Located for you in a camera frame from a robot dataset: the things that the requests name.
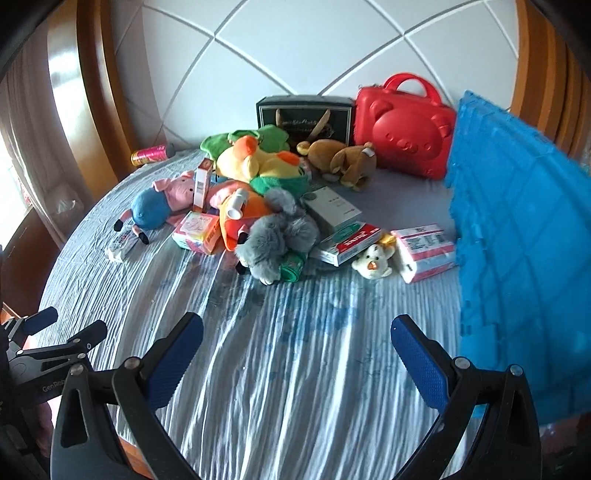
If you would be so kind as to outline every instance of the small white bear plush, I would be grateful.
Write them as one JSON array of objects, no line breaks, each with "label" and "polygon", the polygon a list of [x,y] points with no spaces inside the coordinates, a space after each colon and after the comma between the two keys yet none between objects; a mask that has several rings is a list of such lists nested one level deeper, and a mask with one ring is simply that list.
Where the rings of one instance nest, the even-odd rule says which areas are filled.
[{"label": "small white bear plush", "polygon": [[392,268],[388,265],[388,258],[394,255],[394,252],[395,248],[391,246],[372,245],[365,252],[358,255],[352,267],[363,278],[368,280],[387,277],[392,273]]}]

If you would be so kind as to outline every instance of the gray plush toy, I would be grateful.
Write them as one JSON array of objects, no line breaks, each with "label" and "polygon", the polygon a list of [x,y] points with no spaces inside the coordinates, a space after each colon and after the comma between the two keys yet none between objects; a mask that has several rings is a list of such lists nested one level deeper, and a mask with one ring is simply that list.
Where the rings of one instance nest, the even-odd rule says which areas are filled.
[{"label": "gray plush toy", "polygon": [[253,277],[271,285],[281,279],[281,259],[288,250],[307,255],[320,232],[288,191],[273,188],[264,199],[275,213],[254,222],[248,238],[236,246],[234,253],[244,267],[250,268]]}]

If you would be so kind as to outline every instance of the white wall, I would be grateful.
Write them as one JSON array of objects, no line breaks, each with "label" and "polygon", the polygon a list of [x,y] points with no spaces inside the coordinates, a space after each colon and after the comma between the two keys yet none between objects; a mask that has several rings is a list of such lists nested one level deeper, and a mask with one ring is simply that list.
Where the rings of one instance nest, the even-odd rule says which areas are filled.
[{"label": "white wall", "polygon": [[[515,0],[112,0],[119,74],[142,146],[256,127],[265,95],[355,97],[410,71],[456,105],[503,108],[517,70]],[[416,85],[405,88],[419,92]]]}]

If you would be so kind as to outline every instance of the blue board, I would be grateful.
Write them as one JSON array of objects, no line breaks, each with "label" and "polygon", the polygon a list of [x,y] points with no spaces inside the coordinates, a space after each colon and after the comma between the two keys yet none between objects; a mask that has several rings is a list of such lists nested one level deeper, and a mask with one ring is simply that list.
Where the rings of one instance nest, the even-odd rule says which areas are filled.
[{"label": "blue board", "polygon": [[591,410],[591,179],[537,130],[466,92],[446,183],[462,355],[479,368],[520,364],[540,424]]}]

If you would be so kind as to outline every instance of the brown plush toy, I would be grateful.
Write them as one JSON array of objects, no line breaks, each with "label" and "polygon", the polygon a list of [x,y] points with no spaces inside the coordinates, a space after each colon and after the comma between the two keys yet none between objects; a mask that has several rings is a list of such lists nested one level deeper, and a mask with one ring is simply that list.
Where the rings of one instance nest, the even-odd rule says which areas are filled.
[{"label": "brown plush toy", "polygon": [[367,185],[377,167],[373,147],[367,142],[365,145],[346,147],[339,151],[330,161],[331,173],[342,174],[341,184],[360,191]]},{"label": "brown plush toy", "polygon": [[314,143],[300,142],[297,144],[297,151],[300,155],[308,157],[309,162],[313,167],[318,169],[322,174],[331,173],[330,162],[333,157],[346,148],[343,142],[337,140],[322,139],[316,140]]}]

